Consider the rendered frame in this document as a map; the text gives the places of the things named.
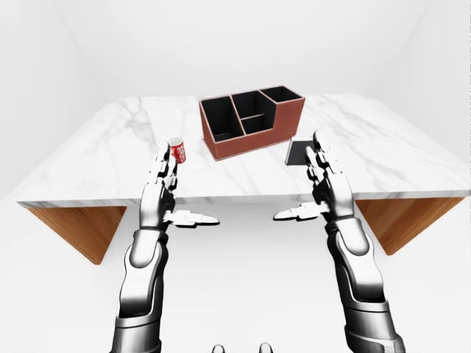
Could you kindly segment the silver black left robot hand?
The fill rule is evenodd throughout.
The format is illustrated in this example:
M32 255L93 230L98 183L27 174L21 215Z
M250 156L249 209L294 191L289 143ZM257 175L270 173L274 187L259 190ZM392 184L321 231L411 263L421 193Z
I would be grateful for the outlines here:
M177 189L177 167L171 147L165 140L159 145L158 154L149 170L139 208L139 227L166 231L170 224L182 228L216 226L220 220L210 215L190 210L174 211Z

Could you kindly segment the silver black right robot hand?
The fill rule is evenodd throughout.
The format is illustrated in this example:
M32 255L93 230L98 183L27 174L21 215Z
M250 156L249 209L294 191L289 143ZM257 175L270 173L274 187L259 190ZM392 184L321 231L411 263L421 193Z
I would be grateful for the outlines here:
M346 175L339 167L327 135L317 130L313 133L312 146L304 152L307 176L312 181L312 202L282 210L273 216L275 221L307 221L323 216L326 221L354 216L353 193Z

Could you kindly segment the black book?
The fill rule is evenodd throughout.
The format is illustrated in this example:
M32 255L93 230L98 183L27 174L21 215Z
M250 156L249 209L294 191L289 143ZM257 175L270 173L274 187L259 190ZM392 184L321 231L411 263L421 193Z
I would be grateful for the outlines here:
M312 139L307 137L294 136L290 139L286 154L286 165L305 165L305 149L313 148Z

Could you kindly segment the red-brown desk caddy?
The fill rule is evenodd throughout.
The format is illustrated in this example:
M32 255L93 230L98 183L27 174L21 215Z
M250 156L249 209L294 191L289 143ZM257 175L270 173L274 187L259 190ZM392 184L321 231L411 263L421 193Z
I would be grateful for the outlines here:
M204 141L214 160L289 140L296 135L305 97L278 86L201 99Z

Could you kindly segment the red white printed mug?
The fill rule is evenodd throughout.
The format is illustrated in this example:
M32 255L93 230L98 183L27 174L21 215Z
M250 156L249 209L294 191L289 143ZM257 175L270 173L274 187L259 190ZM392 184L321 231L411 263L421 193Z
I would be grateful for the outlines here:
M178 164L186 161L185 147L181 137L172 137L168 139L171 148L171 154L175 157Z

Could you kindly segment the wooden table support panel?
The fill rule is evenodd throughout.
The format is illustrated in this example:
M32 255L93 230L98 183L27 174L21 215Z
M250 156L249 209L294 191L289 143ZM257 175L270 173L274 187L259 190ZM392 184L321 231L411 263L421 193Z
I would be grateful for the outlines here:
M125 206L32 208L30 212L99 265L125 214Z
M462 197L366 199L355 203L387 255L393 255L463 201Z

